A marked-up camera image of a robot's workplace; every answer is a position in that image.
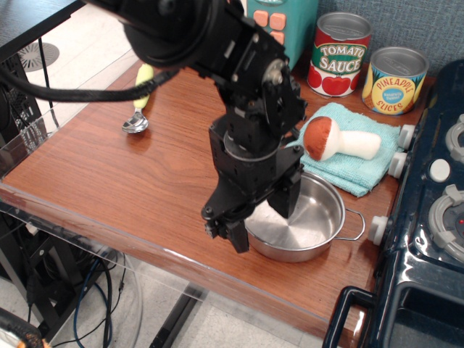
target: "tomato sauce can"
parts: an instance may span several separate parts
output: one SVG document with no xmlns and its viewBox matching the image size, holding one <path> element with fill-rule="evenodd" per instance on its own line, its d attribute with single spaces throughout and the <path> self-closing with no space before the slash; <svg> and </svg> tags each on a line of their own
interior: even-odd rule
<svg viewBox="0 0 464 348">
<path fill-rule="evenodd" d="M 429 62 L 421 51 L 384 47 L 370 57 L 362 101 L 385 115 L 402 115 L 415 106 Z"/>
<path fill-rule="evenodd" d="M 354 91 L 364 62 L 372 25 L 347 12 L 319 17 L 307 82 L 325 96 L 346 96 Z"/>
</svg>

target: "stainless steel pot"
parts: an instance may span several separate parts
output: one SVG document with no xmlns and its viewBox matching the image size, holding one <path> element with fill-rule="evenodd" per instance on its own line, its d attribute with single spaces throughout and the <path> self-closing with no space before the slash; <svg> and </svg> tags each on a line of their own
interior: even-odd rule
<svg viewBox="0 0 464 348">
<path fill-rule="evenodd" d="M 345 221 L 345 210 L 358 214 L 362 230 L 354 238 L 337 237 Z M 304 173 L 294 213 L 281 217 L 267 201 L 245 220 L 249 243 L 270 259 L 303 262 L 317 257 L 332 240 L 358 240 L 365 230 L 363 214 L 345 208 L 337 190 L 325 179 Z"/>
</svg>

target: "pineapple slices can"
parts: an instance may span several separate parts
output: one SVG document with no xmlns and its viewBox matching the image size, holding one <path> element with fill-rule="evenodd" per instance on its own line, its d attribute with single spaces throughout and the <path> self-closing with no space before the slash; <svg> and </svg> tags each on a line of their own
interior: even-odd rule
<svg viewBox="0 0 464 348">
<path fill-rule="evenodd" d="M 369 109 L 385 115 L 402 115 L 415 106 L 429 67 L 427 57 L 406 47 L 375 51 L 362 90 Z"/>
</svg>

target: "toy mushroom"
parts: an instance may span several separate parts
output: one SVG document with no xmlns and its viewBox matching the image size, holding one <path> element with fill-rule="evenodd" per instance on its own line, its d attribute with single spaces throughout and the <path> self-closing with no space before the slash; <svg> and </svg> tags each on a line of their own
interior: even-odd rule
<svg viewBox="0 0 464 348">
<path fill-rule="evenodd" d="M 381 137 L 374 133 L 342 131 L 335 120 L 326 116 L 311 120 L 303 135 L 304 148 L 316 161 L 325 161 L 337 152 L 371 160 L 381 142 Z"/>
</svg>

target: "metal spoon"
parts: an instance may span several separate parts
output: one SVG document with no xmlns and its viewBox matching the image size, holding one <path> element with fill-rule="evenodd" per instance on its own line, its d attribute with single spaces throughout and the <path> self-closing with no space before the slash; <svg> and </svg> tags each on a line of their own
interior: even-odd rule
<svg viewBox="0 0 464 348">
<path fill-rule="evenodd" d="M 148 64 L 142 64 L 137 72 L 136 86 L 151 80 L 153 76 L 153 67 Z M 126 133 L 140 133 L 146 130 L 149 122 L 144 114 L 142 114 L 142 109 L 146 106 L 146 103 L 148 103 L 149 97 L 150 95 L 134 100 L 133 106 L 136 108 L 136 111 L 131 118 L 124 122 L 123 131 Z"/>
</svg>

